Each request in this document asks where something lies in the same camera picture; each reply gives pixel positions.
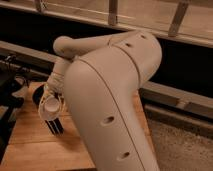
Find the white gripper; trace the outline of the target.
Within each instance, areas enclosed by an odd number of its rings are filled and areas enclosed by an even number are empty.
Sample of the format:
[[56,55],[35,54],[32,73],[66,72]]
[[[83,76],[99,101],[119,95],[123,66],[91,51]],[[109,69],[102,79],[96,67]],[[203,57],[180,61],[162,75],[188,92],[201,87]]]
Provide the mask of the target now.
[[[43,94],[39,102],[39,108],[42,108],[44,106],[44,103],[50,96],[50,90],[62,94],[63,89],[64,89],[64,73],[57,70],[53,70],[47,80],[47,84],[44,84]],[[59,101],[61,103],[60,112],[62,114],[65,106],[63,95],[59,95]]]

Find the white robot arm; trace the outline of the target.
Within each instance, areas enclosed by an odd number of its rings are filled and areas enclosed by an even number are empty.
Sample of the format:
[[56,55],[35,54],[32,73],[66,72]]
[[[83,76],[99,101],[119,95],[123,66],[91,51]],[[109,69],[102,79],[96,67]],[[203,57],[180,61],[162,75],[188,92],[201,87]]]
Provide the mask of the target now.
[[136,117],[133,94],[158,70],[162,50],[135,30],[73,39],[60,36],[38,107],[45,121],[66,108],[98,171],[160,171]]

